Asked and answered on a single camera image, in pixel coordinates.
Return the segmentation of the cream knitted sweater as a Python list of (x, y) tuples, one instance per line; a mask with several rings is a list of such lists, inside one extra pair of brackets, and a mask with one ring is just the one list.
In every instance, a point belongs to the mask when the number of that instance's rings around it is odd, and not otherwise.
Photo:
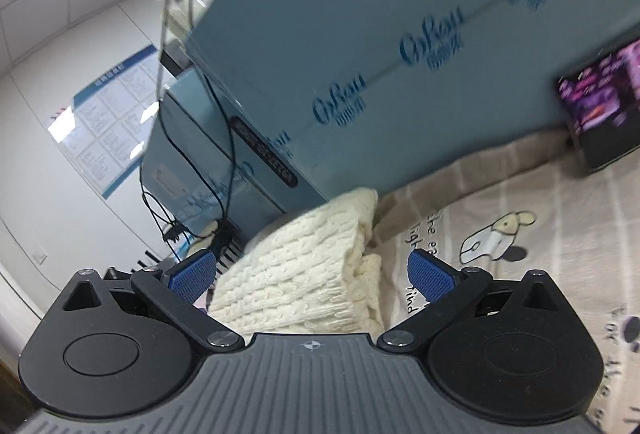
[(378, 193), (358, 188), (294, 218), (256, 243), (216, 282), (208, 316), (255, 333), (384, 329), (382, 260), (369, 253)]

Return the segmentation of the beige cartoon print bedsheet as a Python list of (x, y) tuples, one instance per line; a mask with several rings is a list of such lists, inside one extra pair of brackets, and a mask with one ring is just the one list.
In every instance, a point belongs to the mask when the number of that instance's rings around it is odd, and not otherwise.
[(426, 303), (414, 250), (498, 279), (548, 272), (603, 357), (590, 419), (605, 433), (638, 431), (638, 154), (590, 174), (564, 131), (471, 154), (385, 196), (372, 248), (386, 327)]

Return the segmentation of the small blue cardboard box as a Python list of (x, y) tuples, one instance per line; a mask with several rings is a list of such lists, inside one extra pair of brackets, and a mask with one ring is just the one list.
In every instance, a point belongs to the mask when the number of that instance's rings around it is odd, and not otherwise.
[(146, 189), (191, 232), (226, 218), (246, 243), (326, 199), (193, 68), (166, 90), (142, 161)]

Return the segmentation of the smartphone showing video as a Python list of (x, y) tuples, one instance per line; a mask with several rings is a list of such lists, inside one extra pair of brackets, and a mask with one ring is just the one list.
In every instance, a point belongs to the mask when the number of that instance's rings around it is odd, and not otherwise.
[(570, 134), (589, 171), (639, 148), (639, 41), (629, 41), (555, 83)]

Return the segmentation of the large blue cardboard box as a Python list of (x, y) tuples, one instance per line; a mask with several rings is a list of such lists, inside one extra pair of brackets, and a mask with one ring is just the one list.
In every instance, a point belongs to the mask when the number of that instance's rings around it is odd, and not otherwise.
[(639, 0), (214, 0), (192, 60), (322, 196), (558, 124), (552, 82)]

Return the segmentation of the blue wall poster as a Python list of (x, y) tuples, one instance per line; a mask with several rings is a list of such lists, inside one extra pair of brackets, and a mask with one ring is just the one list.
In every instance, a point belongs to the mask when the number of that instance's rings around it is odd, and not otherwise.
[(153, 45), (102, 73), (46, 122), (74, 168), (104, 199), (141, 163), (158, 109)]

